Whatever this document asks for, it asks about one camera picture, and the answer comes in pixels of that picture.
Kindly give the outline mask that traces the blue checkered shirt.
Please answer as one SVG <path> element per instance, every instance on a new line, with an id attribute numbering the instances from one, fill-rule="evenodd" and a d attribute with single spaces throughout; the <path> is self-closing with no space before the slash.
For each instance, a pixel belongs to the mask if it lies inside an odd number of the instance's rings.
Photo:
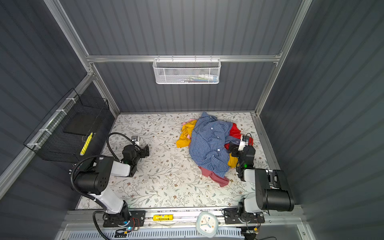
<path id="1" fill-rule="evenodd" d="M 233 123 L 218 120 L 215 116 L 203 112 L 192 132 L 189 154 L 192 160 L 203 169 L 223 178 L 229 171 L 230 155 L 225 148 L 229 143 L 240 143 L 230 136 Z"/>

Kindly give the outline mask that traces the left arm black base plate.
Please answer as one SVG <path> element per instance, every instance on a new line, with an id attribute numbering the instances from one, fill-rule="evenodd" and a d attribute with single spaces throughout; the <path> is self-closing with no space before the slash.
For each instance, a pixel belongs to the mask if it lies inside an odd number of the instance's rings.
<path id="1" fill-rule="evenodd" d="M 145 211 L 130 211 L 127 216 L 123 214 L 104 214 L 103 227 L 104 228 L 117 228 L 117 227 L 142 227 L 145 222 Z"/>

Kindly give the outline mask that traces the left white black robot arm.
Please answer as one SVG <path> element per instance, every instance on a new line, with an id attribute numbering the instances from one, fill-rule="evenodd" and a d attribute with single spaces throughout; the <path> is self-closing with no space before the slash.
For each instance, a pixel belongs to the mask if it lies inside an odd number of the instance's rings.
<path id="1" fill-rule="evenodd" d="M 122 159 L 117 157 L 111 147 L 110 137 L 113 135 L 121 136 L 130 143 L 123 148 Z M 109 187 L 109 181 L 110 176 L 134 177 L 139 161 L 150 155 L 150 147 L 138 136 L 129 138 L 117 132 L 107 136 L 106 144 L 111 156 L 90 156 L 74 164 L 70 173 L 72 188 L 103 208 L 97 211 L 103 215 L 103 227 L 138 227 L 140 221 L 130 213 L 127 202 Z"/>

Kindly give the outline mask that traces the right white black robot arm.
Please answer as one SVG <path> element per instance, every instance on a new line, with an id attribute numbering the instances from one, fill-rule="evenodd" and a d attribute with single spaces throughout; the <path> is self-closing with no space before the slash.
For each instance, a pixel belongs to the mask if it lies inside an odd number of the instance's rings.
<path id="1" fill-rule="evenodd" d="M 264 212 L 294 210 L 294 197 L 284 171 L 251 166 L 256 150 L 250 137 L 241 137 L 239 143 L 230 142 L 227 149 L 231 157 L 238 159 L 236 171 L 239 179 L 254 184 L 255 189 L 242 198 L 236 208 L 222 210 L 226 224 L 260 225 L 265 222 Z"/>

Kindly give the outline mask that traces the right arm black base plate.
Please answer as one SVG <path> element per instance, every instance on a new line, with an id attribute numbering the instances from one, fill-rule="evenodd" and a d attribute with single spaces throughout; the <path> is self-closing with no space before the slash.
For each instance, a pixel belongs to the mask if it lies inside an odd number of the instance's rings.
<path id="1" fill-rule="evenodd" d="M 238 208 L 225 208 L 221 210 L 227 225 L 234 224 L 263 224 L 265 223 L 264 214 L 241 212 Z"/>

